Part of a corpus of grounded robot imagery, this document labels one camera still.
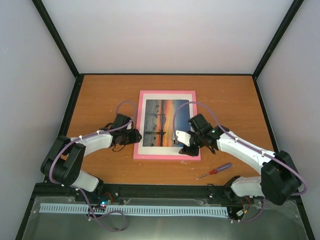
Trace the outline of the pink wooden picture frame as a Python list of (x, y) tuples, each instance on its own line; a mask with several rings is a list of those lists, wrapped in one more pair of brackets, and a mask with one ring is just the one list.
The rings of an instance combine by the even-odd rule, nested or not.
[[(139, 160), (179, 160), (179, 161), (199, 161), (201, 155), (191, 157), (179, 154), (180, 147), (144, 147), (143, 146), (143, 127), (145, 118), (146, 100), (187, 100), (188, 102), (196, 101), (196, 92), (190, 90), (141, 90), (139, 93), (137, 123), (136, 127), (142, 135), (142, 140), (134, 145), (133, 158)], [(180, 108), (189, 105), (191, 118), (198, 114), (195, 104), (182, 104)], [(176, 130), (175, 123), (172, 123), (173, 132)]]

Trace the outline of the blue red handled screwdriver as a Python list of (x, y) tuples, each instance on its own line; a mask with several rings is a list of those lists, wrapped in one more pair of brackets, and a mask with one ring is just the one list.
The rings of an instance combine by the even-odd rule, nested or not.
[(202, 179), (204, 177), (207, 177), (207, 176), (210, 176), (210, 175), (215, 175), (215, 174), (217, 174), (219, 172), (222, 172), (222, 171), (225, 171), (225, 170), (227, 170), (227, 169), (229, 169), (231, 167), (232, 167), (231, 163), (226, 163), (226, 164), (221, 165), (221, 166), (219, 166), (217, 168), (214, 168), (213, 170), (211, 170), (210, 172), (208, 172), (208, 173), (206, 173), (206, 174), (204, 174), (202, 176), (199, 176), (198, 178), (196, 178), (196, 180), (200, 180), (200, 179)]

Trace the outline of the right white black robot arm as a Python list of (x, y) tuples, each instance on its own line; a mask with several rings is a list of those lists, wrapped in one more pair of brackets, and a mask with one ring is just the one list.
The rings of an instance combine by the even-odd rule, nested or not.
[(256, 177), (235, 176), (226, 188), (226, 197), (264, 197), (275, 205), (282, 205), (298, 192), (303, 181), (285, 151), (269, 151), (235, 135), (228, 128), (207, 122), (202, 114), (188, 120), (190, 130), (175, 130), (175, 139), (183, 145), (182, 155), (196, 157), (206, 147), (214, 154), (227, 153), (251, 168)]

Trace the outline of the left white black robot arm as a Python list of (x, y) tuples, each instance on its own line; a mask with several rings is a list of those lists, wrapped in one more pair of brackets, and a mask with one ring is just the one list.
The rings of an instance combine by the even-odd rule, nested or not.
[(60, 135), (46, 155), (40, 171), (52, 183), (86, 191), (92, 201), (104, 195), (104, 182), (82, 170), (84, 157), (96, 151), (139, 143), (142, 135), (134, 128), (133, 119), (118, 113), (114, 122), (94, 133), (78, 137)]

